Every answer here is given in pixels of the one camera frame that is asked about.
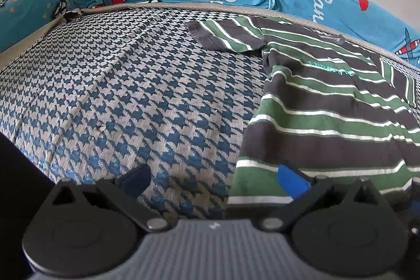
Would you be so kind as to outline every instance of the striped shirt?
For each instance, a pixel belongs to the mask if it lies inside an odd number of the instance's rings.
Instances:
[[[280,164],[345,183],[367,177],[381,193],[407,190],[420,175],[415,80],[381,55],[281,17],[186,25],[207,50],[262,52],[264,95],[244,133],[229,201],[287,202]]]

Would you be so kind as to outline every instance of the metal screw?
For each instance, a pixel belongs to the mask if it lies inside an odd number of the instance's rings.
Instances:
[[[266,231],[278,230],[283,226],[283,221],[277,217],[269,217],[261,222],[262,228]]]
[[[320,181],[322,181],[323,179],[327,179],[328,177],[327,176],[325,176],[325,175],[318,175],[318,176],[315,176],[315,183],[318,183],[318,182],[320,182]]]
[[[166,219],[158,217],[149,219],[146,225],[151,230],[164,230],[168,223]]]

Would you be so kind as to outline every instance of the shirt sleeve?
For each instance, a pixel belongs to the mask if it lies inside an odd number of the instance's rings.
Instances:
[[[383,59],[380,59],[380,67],[382,77],[395,88],[396,94],[409,106],[416,107],[416,80],[404,75]]]
[[[191,36],[206,50],[255,51],[265,46],[263,34],[258,28],[257,17],[240,16],[221,21],[186,23]]]

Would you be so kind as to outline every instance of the ribbed gray surface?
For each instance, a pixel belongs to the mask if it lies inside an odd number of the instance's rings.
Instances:
[[[31,280],[55,279],[41,274]],[[151,234],[126,263],[91,280],[338,280],[297,258],[283,235],[248,220],[179,221]],[[397,280],[387,273],[374,280]]]

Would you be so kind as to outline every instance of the red triangle print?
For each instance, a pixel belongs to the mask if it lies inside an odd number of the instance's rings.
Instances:
[[[358,1],[359,1],[359,5],[360,5],[360,10],[366,11],[368,9],[368,6],[369,6],[369,1],[368,0],[358,0]]]

